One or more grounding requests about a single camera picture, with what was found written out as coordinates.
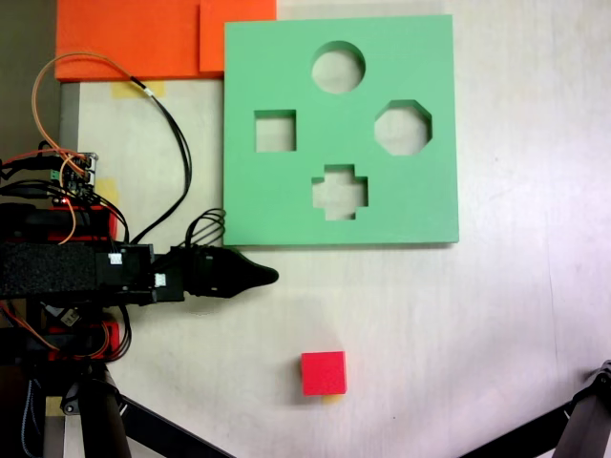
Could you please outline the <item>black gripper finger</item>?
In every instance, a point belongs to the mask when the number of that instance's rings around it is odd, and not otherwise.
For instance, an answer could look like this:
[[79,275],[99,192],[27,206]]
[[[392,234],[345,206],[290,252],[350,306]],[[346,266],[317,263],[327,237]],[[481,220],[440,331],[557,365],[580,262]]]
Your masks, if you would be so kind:
[[277,270],[258,264],[239,252],[234,252],[233,255],[230,285],[235,295],[248,289],[273,284],[279,279]]

